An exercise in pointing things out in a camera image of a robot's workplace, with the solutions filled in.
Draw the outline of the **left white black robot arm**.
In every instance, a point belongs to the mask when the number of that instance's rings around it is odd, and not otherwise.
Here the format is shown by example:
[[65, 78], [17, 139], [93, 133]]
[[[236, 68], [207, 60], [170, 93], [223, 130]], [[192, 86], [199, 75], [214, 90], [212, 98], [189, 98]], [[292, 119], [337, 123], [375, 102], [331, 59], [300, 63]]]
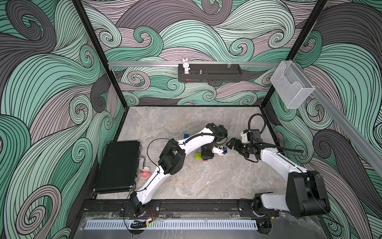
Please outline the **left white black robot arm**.
[[217, 143], [227, 137], [228, 131], [223, 125], [209, 123], [203, 130], [188, 138], [178, 141], [169, 139], [159, 156], [155, 172], [139, 190], [130, 195], [130, 209], [133, 214], [135, 216], [144, 214], [147, 204], [152, 200], [159, 187], [168, 177], [182, 169], [187, 155], [197, 149], [201, 150], [200, 158], [202, 160], [210, 160], [215, 155], [226, 154], [227, 149]]

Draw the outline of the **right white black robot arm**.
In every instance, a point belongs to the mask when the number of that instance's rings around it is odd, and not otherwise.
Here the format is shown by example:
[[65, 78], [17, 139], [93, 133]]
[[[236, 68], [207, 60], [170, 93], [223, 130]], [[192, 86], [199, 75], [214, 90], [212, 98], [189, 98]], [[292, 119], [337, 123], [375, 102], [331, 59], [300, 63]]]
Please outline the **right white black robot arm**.
[[261, 141], [259, 130], [244, 130], [242, 139], [232, 138], [226, 144], [249, 160], [257, 160], [271, 166], [285, 181], [286, 192], [260, 193], [254, 198], [254, 211], [264, 214], [274, 210], [286, 212], [295, 217], [328, 214], [331, 210], [323, 176], [297, 165], [279, 152], [273, 144]]

